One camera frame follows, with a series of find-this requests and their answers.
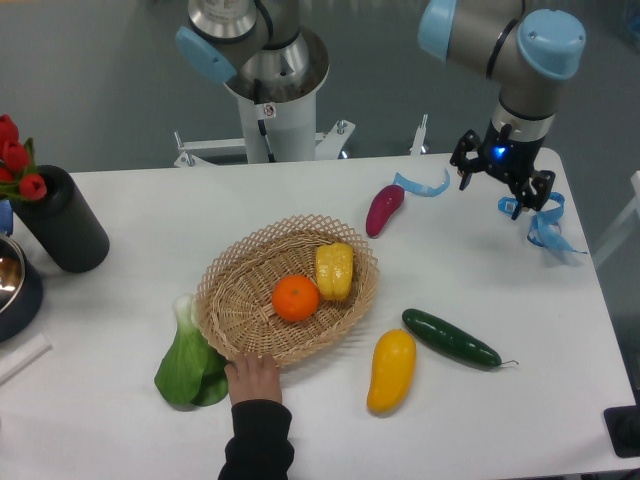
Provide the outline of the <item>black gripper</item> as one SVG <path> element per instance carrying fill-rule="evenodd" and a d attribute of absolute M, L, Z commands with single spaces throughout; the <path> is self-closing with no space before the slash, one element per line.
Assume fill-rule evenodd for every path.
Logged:
<path fill-rule="evenodd" d="M 540 211 L 549 200 L 556 179 L 553 171 L 539 171 L 534 166 L 545 136 L 544 120 L 521 118 L 492 119 L 482 144 L 474 130 L 466 131 L 449 161 L 460 177 L 459 189 L 465 190 L 475 173 L 486 172 L 510 186 L 516 199 L 512 220 L 523 210 Z M 468 154 L 477 148 L 477 159 L 469 158 Z"/>

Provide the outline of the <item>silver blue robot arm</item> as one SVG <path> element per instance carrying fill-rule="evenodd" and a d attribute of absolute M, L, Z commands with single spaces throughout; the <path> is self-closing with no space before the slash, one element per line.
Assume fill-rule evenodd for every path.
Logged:
<path fill-rule="evenodd" d="M 535 160 L 566 84 L 586 46 L 581 22 L 561 10 L 531 10 L 524 1 L 431 1 L 419 23 L 419 46 L 496 82 L 498 103 L 486 133 L 468 130 L 450 157 L 466 188 L 484 172 L 508 186 L 511 216 L 541 210 L 555 181 Z"/>

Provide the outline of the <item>black sleeved forearm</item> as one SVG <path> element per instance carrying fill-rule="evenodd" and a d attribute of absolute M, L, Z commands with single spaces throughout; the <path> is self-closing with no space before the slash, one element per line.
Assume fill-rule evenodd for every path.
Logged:
<path fill-rule="evenodd" d="M 291 412 L 272 400 L 247 400 L 231 408 L 233 437 L 219 479 L 287 479 L 295 450 Z"/>

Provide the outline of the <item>person's hand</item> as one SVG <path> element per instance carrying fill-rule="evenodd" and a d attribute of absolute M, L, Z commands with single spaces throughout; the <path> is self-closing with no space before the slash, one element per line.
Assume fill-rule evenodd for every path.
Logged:
<path fill-rule="evenodd" d="M 271 355 L 238 353 L 224 367 L 224 372 L 232 405 L 253 400 L 276 403 L 283 400 L 280 369 Z"/>

